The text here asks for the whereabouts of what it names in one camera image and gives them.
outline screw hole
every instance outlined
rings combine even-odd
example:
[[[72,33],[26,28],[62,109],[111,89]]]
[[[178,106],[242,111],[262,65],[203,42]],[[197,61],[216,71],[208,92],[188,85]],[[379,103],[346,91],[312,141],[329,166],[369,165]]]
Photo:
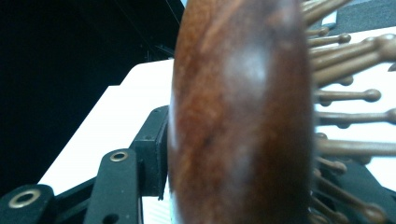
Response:
[[[111,155],[110,160],[111,161],[124,161],[128,157],[128,153],[124,151],[119,151],[115,152],[113,155]]]
[[[114,224],[119,221],[119,215],[117,214],[109,214],[105,218],[103,218],[103,224]]]
[[[10,208],[22,208],[27,206],[40,197],[40,190],[38,189],[28,189],[17,195],[15,195],[8,203]]]

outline wooden brush handle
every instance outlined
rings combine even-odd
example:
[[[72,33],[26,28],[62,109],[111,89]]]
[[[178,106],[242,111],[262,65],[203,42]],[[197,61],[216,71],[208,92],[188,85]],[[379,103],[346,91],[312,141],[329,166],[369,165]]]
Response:
[[[338,45],[334,47],[327,47],[327,48],[314,48],[309,50],[309,56],[315,60],[317,57],[321,57],[327,54],[331,53],[336,53],[339,50],[344,50],[344,49],[353,49],[355,48],[356,45],[359,45],[359,43],[355,44],[347,44],[347,45]]]
[[[321,202],[318,198],[312,197],[311,204],[320,213],[326,215],[326,217],[329,218],[333,223],[339,223],[339,224],[350,223],[350,221],[347,219],[347,217],[344,214],[340,212],[334,212],[331,208],[329,208],[326,204]]]
[[[172,85],[176,223],[307,223],[313,106],[298,1],[190,0]]]
[[[351,76],[377,63],[396,61],[396,50],[394,50],[396,49],[396,37],[389,35],[389,39],[382,41],[380,47],[374,52],[368,52],[359,57],[316,71],[314,80],[321,88],[332,84],[335,80]]]
[[[336,174],[343,175],[347,172],[347,167],[340,161],[329,161],[321,157],[317,157],[317,161],[320,167],[332,170]]]
[[[387,215],[380,206],[374,203],[363,202],[352,194],[338,188],[323,177],[317,176],[316,182],[319,190],[325,192],[325,194],[334,198],[336,201],[345,203],[351,208],[358,210],[370,221],[370,223],[386,223]]]
[[[353,77],[344,77],[344,78],[336,80],[334,83],[338,83],[343,86],[350,86],[350,85],[352,85],[353,81],[354,81]]]
[[[313,36],[313,35],[325,36],[329,32],[330,32],[329,27],[320,27],[317,30],[307,30],[307,31],[305,31],[305,34],[307,36]]]
[[[396,35],[381,35],[379,37],[370,37],[359,44],[350,45],[349,48],[340,48],[339,50],[328,53],[324,56],[317,57],[312,60],[312,66],[314,70],[318,71],[320,69],[332,66],[337,63],[344,62],[346,60],[360,57],[363,54],[374,52],[383,48],[392,39],[395,39]]]
[[[396,156],[395,143],[318,139],[318,150],[330,156]]]
[[[319,125],[337,125],[347,128],[354,123],[388,122],[396,125],[396,108],[385,113],[346,114],[333,112],[318,112]]]
[[[372,103],[381,98],[381,92],[374,89],[367,91],[316,91],[315,95],[320,102],[364,100]]]
[[[348,34],[314,38],[314,39],[308,39],[308,46],[313,48],[313,47],[320,47],[330,44],[345,44],[345,43],[349,43],[350,39],[351,37]]]

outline white surface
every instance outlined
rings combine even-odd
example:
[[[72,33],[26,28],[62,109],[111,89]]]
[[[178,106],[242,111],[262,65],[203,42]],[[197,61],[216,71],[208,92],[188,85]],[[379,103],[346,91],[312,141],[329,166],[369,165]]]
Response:
[[[64,150],[39,181],[60,194],[96,176],[102,157],[131,145],[149,112],[169,105],[173,61],[134,67],[120,86],[110,86]],[[169,223],[169,193],[164,200],[143,198],[146,224]]]
[[[396,34],[396,28],[357,33],[352,41],[382,33]],[[318,110],[383,112],[395,107],[396,101],[392,98],[396,92],[396,75],[387,73],[388,68],[389,64],[381,64],[355,76],[351,87],[332,85],[327,88],[339,91],[376,88],[383,93],[378,103],[333,103],[329,107],[318,106]],[[100,160],[107,152],[128,147],[149,112],[169,105],[172,72],[173,61],[140,64],[131,70],[120,86],[109,87],[39,183],[52,186],[55,194],[59,194],[96,176]],[[353,125],[346,130],[320,127],[318,130],[333,139],[396,142],[396,128],[389,124]],[[394,160],[375,159],[369,168],[384,186],[396,189],[392,182],[396,178],[391,173],[396,170],[395,164]],[[157,198],[143,199],[146,224],[170,222],[167,189],[164,198],[163,202],[158,202]]]
[[[322,26],[334,26],[337,23],[337,11],[335,10],[329,16],[323,18]]]

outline black background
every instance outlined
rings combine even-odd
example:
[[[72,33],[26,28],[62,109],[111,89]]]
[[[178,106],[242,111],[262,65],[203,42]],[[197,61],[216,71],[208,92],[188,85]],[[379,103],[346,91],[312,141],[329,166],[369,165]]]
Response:
[[[36,183],[109,85],[167,59],[183,6],[162,0],[0,1],[0,196]]]

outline wood grain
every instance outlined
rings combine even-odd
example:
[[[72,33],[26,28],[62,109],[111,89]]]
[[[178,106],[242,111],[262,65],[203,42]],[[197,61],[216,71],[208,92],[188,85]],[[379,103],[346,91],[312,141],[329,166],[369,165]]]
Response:
[[[307,223],[311,75],[299,1],[190,0],[168,157],[174,223]]]

